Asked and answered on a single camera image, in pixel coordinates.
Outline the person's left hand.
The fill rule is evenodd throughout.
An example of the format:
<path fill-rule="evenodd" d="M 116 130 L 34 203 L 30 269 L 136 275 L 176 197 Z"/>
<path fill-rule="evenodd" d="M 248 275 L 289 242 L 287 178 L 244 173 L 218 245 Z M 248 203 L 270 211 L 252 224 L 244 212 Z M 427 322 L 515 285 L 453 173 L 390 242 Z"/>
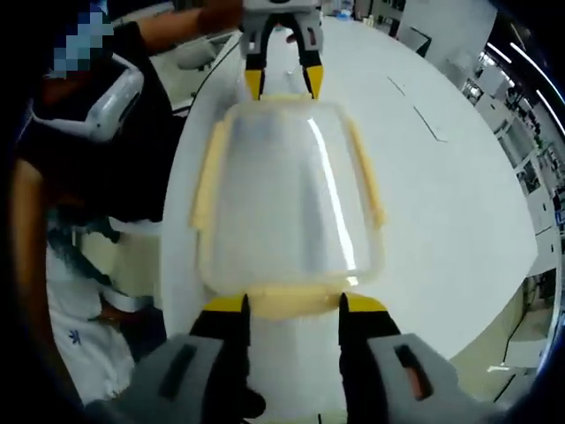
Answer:
<path fill-rule="evenodd" d="M 238 29 L 243 11 L 242 0 L 206 1 L 198 12 L 198 29 L 202 34 Z"/>

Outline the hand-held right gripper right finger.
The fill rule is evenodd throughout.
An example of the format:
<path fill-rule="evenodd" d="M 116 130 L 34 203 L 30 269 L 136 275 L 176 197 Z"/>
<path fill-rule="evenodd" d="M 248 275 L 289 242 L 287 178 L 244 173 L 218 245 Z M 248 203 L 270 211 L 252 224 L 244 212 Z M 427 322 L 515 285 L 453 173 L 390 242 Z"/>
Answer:
<path fill-rule="evenodd" d="M 455 369 L 378 300 L 339 299 L 339 368 L 349 423 L 455 423 L 462 393 Z"/>

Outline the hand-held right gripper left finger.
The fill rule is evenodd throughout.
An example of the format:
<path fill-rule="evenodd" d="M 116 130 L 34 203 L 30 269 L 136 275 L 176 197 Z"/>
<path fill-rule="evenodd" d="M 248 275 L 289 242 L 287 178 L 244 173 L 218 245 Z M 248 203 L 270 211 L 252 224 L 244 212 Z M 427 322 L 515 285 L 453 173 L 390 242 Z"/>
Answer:
<path fill-rule="evenodd" d="M 135 366 L 129 386 L 86 407 L 93 423 L 246 423 L 266 411 L 249 387 L 247 295 L 212 299 L 189 333 L 170 338 Z"/>

